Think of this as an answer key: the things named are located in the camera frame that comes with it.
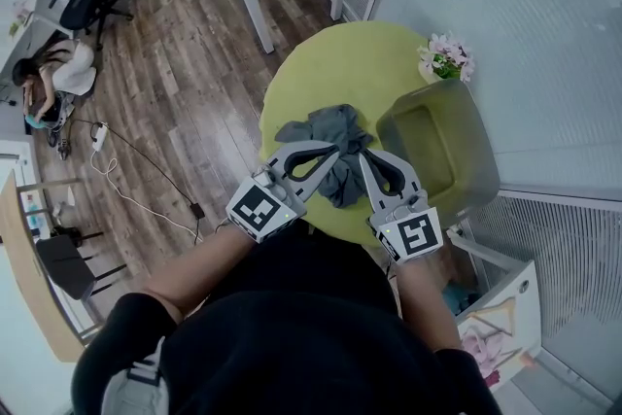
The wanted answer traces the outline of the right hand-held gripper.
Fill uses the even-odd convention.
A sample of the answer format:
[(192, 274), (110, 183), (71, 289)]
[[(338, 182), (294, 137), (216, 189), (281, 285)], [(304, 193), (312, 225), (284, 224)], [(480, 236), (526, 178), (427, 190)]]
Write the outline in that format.
[[(406, 263), (438, 250), (443, 235), (435, 207), (406, 160), (382, 150), (359, 154), (367, 196), (374, 213), (368, 224), (394, 263)], [(416, 192), (395, 207), (387, 207), (387, 195)]]

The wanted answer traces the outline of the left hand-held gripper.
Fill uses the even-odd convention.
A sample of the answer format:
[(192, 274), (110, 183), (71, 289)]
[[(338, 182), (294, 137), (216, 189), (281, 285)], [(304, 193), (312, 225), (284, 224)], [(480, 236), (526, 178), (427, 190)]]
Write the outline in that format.
[[(230, 199), (227, 218), (252, 240), (261, 243), (290, 227), (306, 213), (304, 201), (319, 187), (339, 159), (330, 142), (305, 140), (283, 145), (249, 175)], [(312, 162), (301, 175), (297, 167)]]

